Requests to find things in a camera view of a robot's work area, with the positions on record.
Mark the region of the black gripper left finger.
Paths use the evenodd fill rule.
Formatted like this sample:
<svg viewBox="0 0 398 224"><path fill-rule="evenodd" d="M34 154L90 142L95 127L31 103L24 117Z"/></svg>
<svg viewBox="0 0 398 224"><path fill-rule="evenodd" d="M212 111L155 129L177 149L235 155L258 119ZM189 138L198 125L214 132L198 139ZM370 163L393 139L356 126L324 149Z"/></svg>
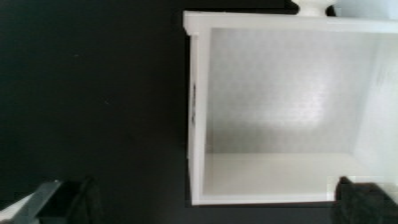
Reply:
<svg viewBox="0 0 398 224"><path fill-rule="evenodd" d="M45 182L0 210L0 224L106 224L95 179Z"/></svg>

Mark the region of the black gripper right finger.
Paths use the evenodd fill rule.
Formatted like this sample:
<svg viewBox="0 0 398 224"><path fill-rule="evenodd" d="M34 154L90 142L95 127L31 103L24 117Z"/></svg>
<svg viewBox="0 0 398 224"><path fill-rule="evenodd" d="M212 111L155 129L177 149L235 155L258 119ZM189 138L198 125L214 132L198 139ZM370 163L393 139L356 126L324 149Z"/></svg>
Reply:
<svg viewBox="0 0 398 224"><path fill-rule="evenodd" d="M398 224L398 203L376 183L342 177L335 193L333 224Z"/></svg>

